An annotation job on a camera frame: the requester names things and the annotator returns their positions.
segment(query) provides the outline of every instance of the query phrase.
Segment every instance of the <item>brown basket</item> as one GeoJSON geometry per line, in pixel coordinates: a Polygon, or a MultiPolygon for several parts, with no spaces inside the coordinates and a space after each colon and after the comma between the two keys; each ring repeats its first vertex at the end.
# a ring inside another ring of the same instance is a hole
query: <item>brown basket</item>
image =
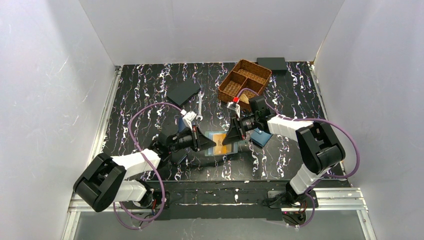
{"type": "MultiPolygon", "coordinates": [[[[222,81],[218,90],[218,99],[228,103],[233,101],[241,89],[249,88],[261,95],[270,82],[271,70],[247,60],[240,60],[222,81]]],[[[248,99],[255,96],[251,91],[244,90],[241,94],[248,99]]],[[[241,108],[251,111],[248,103],[240,100],[241,108]]]]}

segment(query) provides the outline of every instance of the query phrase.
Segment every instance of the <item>wrench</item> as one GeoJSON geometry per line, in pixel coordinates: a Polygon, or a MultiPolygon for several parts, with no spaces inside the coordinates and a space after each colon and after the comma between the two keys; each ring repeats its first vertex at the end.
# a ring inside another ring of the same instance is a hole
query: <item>wrench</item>
{"type": "Polygon", "coordinates": [[[200,119],[200,121],[203,119],[202,116],[202,98],[203,95],[205,95],[204,93],[202,93],[202,91],[200,91],[197,96],[199,97],[199,107],[198,107],[198,114],[196,116],[196,119],[200,119]]]}

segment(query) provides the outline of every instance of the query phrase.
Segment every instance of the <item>black marble table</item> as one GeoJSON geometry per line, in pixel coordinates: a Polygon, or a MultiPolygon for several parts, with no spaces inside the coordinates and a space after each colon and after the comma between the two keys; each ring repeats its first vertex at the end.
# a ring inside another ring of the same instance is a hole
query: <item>black marble table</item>
{"type": "MultiPolygon", "coordinates": [[[[124,65],[113,109],[108,123],[103,151],[111,156],[137,152],[128,133],[130,118],[143,107],[167,102],[166,94],[183,81],[194,81],[204,91],[203,120],[197,122],[201,131],[225,131],[229,127],[230,111],[218,99],[217,88],[236,63],[178,63],[124,65]]],[[[286,74],[273,74],[263,95],[268,103],[288,116],[324,118],[307,62],[288,62],[286,74]]],[[[184,109],[197,112],[198,98],[193,97],[184,109]]],[[[158,133],[177,132],[177,110],[169,106],[153,107],[133,123],[133,131],[143,148],[158,133]]],[[[230,181],[289,180],[302,165],[299,146],[287,137],[274,135],[259,149],[248,141],[240,142],[237,154],[205,156],[187,149],[188,160],[180,165],[168,163],[159,169],[168,181],[230,181]]],[[[338,165],[331,170],[341,175],[338,165]]],[[[143,179],[156,179],[146,172],[143,179]]]]}

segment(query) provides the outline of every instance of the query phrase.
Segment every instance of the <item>gray floor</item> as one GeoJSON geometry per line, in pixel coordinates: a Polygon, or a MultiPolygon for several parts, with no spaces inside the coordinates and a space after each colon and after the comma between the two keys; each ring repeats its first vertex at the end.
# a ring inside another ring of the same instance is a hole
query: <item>gray floor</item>
{"type": "MultiPolygon", "coordinates": [[[[126,223],[130,218],[119,213],[126,223]]],[[[358,214],[350,211],[316,211],[313,220],[299,230],[284,222],[264,219],[178,219],[155,221],[142,231],[128,230],[113,212],[82,212],[76,240],[362,240],[358,214]]]]}

